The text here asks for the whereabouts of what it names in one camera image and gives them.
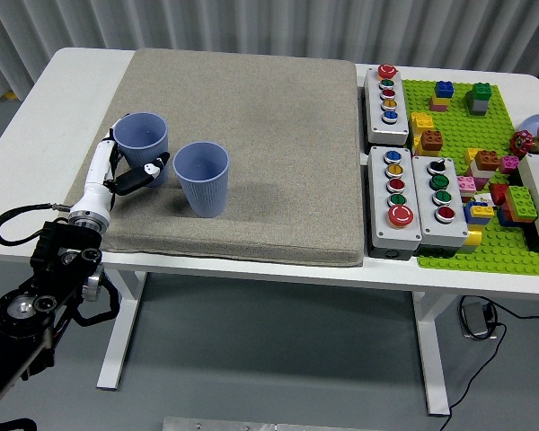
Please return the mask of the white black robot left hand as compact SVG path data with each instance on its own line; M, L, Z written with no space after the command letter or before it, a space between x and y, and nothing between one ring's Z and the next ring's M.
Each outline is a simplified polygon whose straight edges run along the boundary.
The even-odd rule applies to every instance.
M125 196L149 185L165 170L169 157L167 151L159 152L154 160L115 177L120 152L111 128L95 149L84 184L84 194L69 210L68 222L104 233L110 225L114 196Z

